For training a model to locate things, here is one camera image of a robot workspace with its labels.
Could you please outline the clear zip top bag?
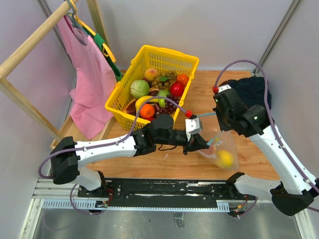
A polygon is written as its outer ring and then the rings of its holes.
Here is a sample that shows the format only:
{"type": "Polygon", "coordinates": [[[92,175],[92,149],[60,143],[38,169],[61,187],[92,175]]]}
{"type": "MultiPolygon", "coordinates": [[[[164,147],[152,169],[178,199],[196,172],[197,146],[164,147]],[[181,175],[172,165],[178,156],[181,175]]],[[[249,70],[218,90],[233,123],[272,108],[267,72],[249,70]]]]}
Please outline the clear zip top bag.
{"type": "Polygon", "coordinates": [[[215,113],[198,116],[202,122],[201,136],[207,141],[208,149],[199,154],[223,170],[237,170],[239,167],[236,146],[230,131],[222,131],[215,113]]]}

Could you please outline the banana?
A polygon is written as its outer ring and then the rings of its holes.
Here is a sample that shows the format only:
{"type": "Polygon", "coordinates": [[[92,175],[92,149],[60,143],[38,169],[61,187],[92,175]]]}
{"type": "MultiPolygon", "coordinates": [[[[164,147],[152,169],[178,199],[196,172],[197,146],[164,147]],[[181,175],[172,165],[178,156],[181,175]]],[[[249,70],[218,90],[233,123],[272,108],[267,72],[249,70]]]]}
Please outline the banana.
{"type": "Polygon", "coordinates": [[[153,98],[152,96],[143,96],[136,100],[136,112],[140,109],[142,104],[146,102],[147,100],[150,100],[150,103],[158,103],[159,98],[153,98]]]}

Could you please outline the red orange fruit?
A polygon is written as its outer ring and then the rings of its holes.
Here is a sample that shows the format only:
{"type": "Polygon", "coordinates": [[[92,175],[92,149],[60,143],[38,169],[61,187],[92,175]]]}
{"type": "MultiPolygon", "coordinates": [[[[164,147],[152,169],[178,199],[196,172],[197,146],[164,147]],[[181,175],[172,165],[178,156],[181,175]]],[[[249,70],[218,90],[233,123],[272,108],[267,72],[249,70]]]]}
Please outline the red orange fruit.
{"type": "Polygon", "coordinates": [[[210,158],[215,158],[216,157],[216,145],[211,144],[209,149],[208,149],[208,156],[210,158]]]}

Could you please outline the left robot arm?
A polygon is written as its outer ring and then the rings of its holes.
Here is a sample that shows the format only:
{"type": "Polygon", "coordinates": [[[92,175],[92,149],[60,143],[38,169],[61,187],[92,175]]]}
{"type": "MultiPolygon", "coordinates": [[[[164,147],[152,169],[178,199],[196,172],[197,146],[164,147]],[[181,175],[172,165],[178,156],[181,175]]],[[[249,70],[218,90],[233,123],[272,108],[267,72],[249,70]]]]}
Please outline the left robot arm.
{"type": "Polygon", "coordinates": [[[118,157],[136,157],[155,152],[157,145],[181,146],[183,154],[208,149],[207,141],[200,135],[199,118],[186,119],[185,129],[173,129],[173,118],[163,114],[143,128],[121,137],[99,141],[74,141],[63,138],[51,152],[53,183],[74,183],[83,186],[94,196],[101,197],[107,191],[101,173],[86,167],[97,161],[118,157]]]}

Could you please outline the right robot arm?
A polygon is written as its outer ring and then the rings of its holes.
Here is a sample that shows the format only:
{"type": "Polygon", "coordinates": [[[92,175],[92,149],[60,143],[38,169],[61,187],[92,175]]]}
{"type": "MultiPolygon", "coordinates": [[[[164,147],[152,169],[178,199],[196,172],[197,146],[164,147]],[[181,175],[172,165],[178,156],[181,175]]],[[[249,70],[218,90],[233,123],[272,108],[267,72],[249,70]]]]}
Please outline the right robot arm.
{"type": "Polygon", "coordinates": [[[280,177],[264,180],[237,172],[228,180],[226,194],[238,199],[247,194],[271,201],[287,216],[306,209],[319,194],[319,180],[298,160],[280,135],[267,106],[247,108],[229,85],[214,87],[218,123],[222,131],[233,130],[250,139],[265,155],[280,177]]]}

